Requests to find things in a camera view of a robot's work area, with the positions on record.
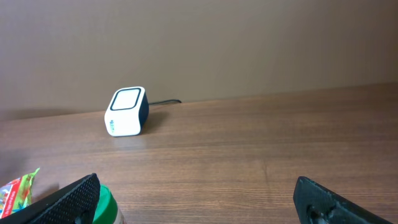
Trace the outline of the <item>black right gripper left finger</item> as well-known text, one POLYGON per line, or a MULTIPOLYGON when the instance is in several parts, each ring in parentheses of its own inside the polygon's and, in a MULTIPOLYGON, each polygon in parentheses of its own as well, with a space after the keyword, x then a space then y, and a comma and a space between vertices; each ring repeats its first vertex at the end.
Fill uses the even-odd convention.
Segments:
POLYGON ((92 224, 100 199, 95 173, 1 219, 1 224, 92 224))

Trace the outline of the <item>green Haribo candy bag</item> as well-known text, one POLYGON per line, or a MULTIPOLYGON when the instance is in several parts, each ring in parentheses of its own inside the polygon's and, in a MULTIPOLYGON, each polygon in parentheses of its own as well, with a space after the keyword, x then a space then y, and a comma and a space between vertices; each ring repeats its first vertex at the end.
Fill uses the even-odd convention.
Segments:
POLYGON ((39 170, 37 168, 1 187, 1 219, 32 204, 32 185, 39 170))

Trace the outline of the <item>green lid small jar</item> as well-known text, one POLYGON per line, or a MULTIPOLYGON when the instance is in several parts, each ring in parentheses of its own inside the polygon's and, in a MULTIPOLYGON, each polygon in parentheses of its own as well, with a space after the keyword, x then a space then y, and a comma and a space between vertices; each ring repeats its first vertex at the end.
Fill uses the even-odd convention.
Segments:
POLYGON ((101 184, 99 201, 95 211, 93 224, 126 224, 122 211, 110 189, 101 184))

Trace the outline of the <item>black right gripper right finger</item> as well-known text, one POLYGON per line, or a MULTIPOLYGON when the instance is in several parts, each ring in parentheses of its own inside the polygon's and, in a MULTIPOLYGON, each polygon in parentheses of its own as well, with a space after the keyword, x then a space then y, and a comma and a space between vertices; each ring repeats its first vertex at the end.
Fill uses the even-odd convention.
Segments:
POLYGON ((392 224, 305 176, 297 179, 293 200, 301 224, 392 224))

